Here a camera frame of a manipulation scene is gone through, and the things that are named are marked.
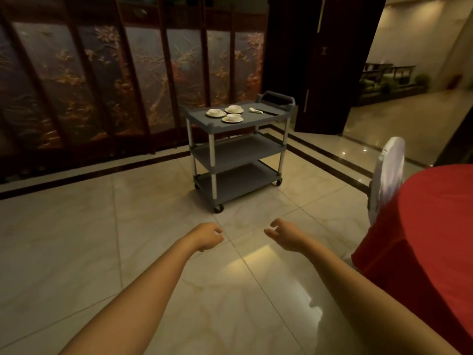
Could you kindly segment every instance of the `white saucer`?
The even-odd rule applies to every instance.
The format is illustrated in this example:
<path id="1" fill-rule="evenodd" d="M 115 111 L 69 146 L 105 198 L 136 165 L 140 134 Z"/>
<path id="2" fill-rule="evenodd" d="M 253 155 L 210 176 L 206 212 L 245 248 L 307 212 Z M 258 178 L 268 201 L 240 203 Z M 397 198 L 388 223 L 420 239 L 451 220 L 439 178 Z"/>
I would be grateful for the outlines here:
<path id="1" fill-rule="evenodd" d="M 215 115 L 214 115 L 214 114 L 209 114 L 208 111 L 207 111 L 205 114 L 206 114 L 207 116 L 213 117 L 213 118 L 220 118 L 220 117 L 224 117 L 224 116 L 227 115 L 227 113 L 226 113 L 225 111 L 222 111 L 222 110 L 220 110 L 220 113 L 219 113 L 219 114 L 215 114 Z"/>
<path id="2" fill-rule="evenodd" d="M 229 110 L 228 107 L 225 108 L 225 112 L 228 112 L 228 113 L 243 113 L 244 111 L 245 111 L 245 110 L 242 108 L 242 109 L 241 109 L 240 111 L 238 111 L 238 112 L 232 112 L 232 111 Z"/>
<path id="3" fill-rule="evenodd" d="M 243 117 L 240 117 L 239 119 L 236 119 L 235 121 L 231 120 L 230 118 L 226 116 L 222 118 L 222 122 L 225 122 L 225 123 L 240 123 L 242 120 L 243 120 Z"/>

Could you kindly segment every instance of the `cart wheel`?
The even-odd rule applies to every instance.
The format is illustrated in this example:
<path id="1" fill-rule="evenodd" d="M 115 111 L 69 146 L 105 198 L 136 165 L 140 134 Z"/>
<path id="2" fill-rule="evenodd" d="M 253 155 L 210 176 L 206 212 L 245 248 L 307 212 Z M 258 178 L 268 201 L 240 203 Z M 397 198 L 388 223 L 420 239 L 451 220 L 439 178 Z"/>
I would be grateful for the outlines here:
<path id="1" fill-rule="evenodd" d="M 219 204 L 216 207 L 213 208 L 213 212 L 215 214 L 219 214 L 223 212 L 223 204 Z"/>

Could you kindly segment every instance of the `service cart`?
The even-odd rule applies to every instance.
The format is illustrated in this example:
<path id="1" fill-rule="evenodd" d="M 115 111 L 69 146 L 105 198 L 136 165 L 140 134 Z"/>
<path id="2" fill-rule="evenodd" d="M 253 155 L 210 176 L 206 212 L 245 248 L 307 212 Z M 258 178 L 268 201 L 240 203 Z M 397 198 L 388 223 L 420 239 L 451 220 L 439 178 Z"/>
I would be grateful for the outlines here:
<path id="1" fill-rule="evenodd" d="M 269 183 L 282 182 L 282 164 L 286 151 L 290 117 L 295 107 L 294 98 L 266 91 L 258 95 L 256 102 L 239 102 L 243 107 L 243 121 L 237 124 L 224 123 L 221 118 L 206 115 L 210 109 L 186 110 L 187 135 L 191 151 L 192 174 L 195 188 L 210 201 L 216 213 L 223 211 L 223 203 L 254 191 Z M 263 114 L 249 112 L 250 107 Z M 282 142 L 274 142 L 258 132 L 260 125 L 286 119 Z M 209 142 L 195 145 L 191 125 L 202 128 L 209 134 Z M 254 127 L 250 134 L 215 141 L 217 133 Z M 280 153 L 279 168 L 274 170 L 260 159 Z M 195 160 L 209 171 L 197 174 Z"/>

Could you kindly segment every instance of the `white spoon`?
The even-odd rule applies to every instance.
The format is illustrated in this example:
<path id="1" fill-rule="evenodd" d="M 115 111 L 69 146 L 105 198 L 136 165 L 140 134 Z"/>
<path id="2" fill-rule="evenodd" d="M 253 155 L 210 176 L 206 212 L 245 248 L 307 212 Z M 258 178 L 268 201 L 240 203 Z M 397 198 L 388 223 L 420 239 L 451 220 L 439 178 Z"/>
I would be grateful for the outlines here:
<path id="1" fill-rule="evenodd" d="M 250 107 L 250 112 L 258 113 L 258 114 L 263 114 L 263 113 L 264 113 L 263 111 L 256 110 L 256 109 L 254 109 L 253 107 Z"/>

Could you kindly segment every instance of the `teacup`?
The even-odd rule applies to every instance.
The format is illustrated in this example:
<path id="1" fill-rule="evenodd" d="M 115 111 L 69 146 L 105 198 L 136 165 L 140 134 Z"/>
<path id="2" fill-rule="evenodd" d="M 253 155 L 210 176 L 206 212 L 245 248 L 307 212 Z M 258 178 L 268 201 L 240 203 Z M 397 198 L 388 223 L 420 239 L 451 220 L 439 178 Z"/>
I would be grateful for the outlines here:
<path id="1" fill-rule="evenodd" d="M 240 119 L 240 115 L 237 114 L 237 113 L 229 113 L 227 114 L 227 118 L 230 120 L 230 121 L 238 121 Z"/>
<path id="2" fill-rule="evenodd" d="M 228 106 L 227 110 L 230 111 L 230 113 L 235 113 L 235 112 L 243 111 L 243 108 L 241 106 L 238 106 L 238 105 L 232 105 L 232 106 Z"/>
<path id="3" fill-rule="evenodd" d="M 210 110 L 207 111 L 207 114 L 209 116 L 219 116 L 222 113 L 222 110 L 218 108 L 210 108 Z"/>

